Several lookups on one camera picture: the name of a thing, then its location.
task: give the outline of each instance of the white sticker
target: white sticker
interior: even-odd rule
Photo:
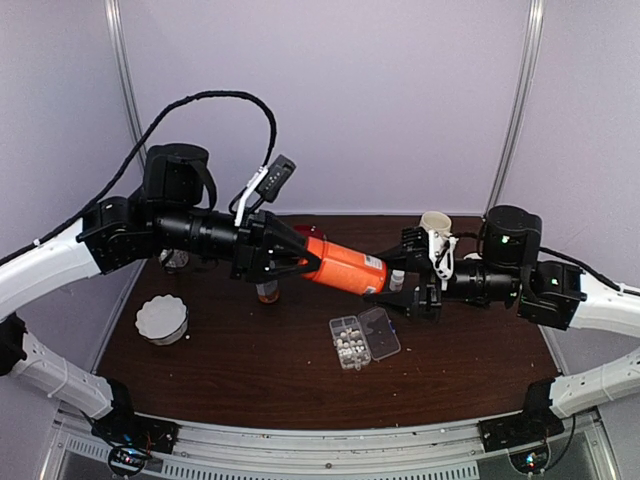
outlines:
[[[382,260],[376,257],[372,257],[371,255],[364,256],[364,264],[367,267],[377,268],[378,270],[382,270]]]

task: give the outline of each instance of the plastic container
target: plastic container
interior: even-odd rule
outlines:
[[[329,328],[340,365],[345,370],[360,370],[372,359],[379,362],[401,350],[384,308],[374,307],[357,317],[334,318]]]
[[[358,323],[376,362],[401,350],[396,332],[384,308],[374,307],[358,315]]]
[[[157,296],[145,302],[136,314],[136,328],[154,345],[171,345],[187,331],[188,311],[181,299]]]
[[[329,322],[329,328],[343,369],[360,370],[371,363],[369,347],[355,316],[334,318]]]
[[[168,273],[173,273],[187,266],[189,254],[183,250],[162,250],[158,256],[162,268]]]

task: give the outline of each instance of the dark wood tabletop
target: dark wood tabletop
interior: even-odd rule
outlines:
[[[416,217],[286,217],[314,224],[331,241],[366,252],[394,246]],[[455,218],[454,231],[479,219]],[[472,248],[463,240],[458,252]],[[280,282],[281,298],[261,304],[255,286],[229,280],[229,266],[192,258],[177,274],[147,262],[102,359],[99,373],[124,382],[142,413],[242,427],[353,429],[424,425],[507,413],[529,383],[556,375],[535,325],[503,305],[447,303],[440,323],[389,311],[400,353],[361,371],[343,371],[329,320],[368,308],[361,298],[301,278]],[[189,339],[146,342],[136,312],[156,295],[189,308]]]

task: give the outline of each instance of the white cup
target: white cup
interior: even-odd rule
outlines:
[[[451,235],[451,219],[442,212],[425,212],[420,218],[425,231],[435,230],[443,237]]]

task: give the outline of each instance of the small brown bottle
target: small brown bottle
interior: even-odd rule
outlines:
[[[256,290],[258,291],[258,299],[262,303],[275,303],[280,298],[280,288],[277,280],[259,283],[256,285]]]

